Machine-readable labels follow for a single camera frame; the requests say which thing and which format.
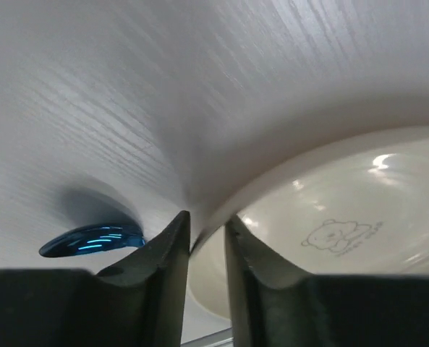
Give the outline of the cream round plate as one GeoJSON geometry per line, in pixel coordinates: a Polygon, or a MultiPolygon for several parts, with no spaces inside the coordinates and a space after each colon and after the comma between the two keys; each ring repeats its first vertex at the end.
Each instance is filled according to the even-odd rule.
{"type": "Polygon", "coordinates": [[[224,231],[247,229],[310,273],[429,275],[429,127],[351,137],[294,157],[225,201],[192,250],[191,297],[229,318],[224,231]]]}

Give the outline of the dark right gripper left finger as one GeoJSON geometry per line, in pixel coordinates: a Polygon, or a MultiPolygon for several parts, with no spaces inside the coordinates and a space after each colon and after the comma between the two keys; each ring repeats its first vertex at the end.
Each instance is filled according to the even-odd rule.
{"type": "Polygon", "coordinates": [[[178,346],[189,257],[182,211],[97,274],[0,269],[0,346],[178,346]]]}

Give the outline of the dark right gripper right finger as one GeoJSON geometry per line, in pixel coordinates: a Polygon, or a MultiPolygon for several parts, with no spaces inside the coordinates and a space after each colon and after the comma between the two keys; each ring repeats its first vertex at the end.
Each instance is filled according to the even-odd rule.
{"type": "Polygon", "coordinates": [[[429,346],[429,276],[315,275],[225,226],[236,346],[429,346]]]}

